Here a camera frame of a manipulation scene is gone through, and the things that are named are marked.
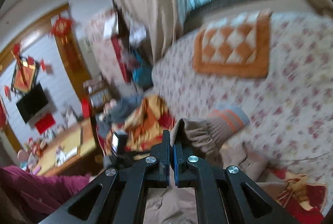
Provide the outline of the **magenta sleeve forearm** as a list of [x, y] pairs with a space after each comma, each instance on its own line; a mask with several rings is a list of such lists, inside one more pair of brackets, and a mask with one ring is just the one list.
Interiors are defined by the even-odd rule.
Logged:
[[13, 165], [1, 168], [1, 223], [39, 223], [92, 180], [89, 174], [46, 177]]

